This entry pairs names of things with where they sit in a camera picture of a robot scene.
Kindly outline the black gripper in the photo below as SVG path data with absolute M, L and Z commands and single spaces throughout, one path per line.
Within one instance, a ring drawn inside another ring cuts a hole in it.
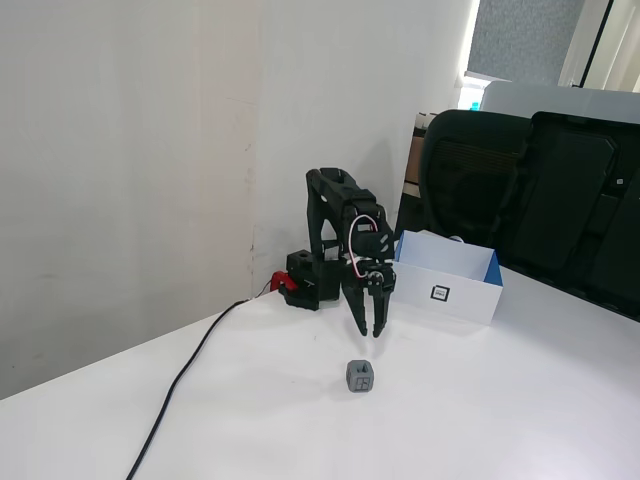
M 395 290 L 396 273 L 391 260 L 359 259 L 348 262 L 343 269 L 341 287 L 356 327 L 367 336 L 364 289 L 374 304 L 373 337 L 379 338 L 385 329 L 391 294 Z

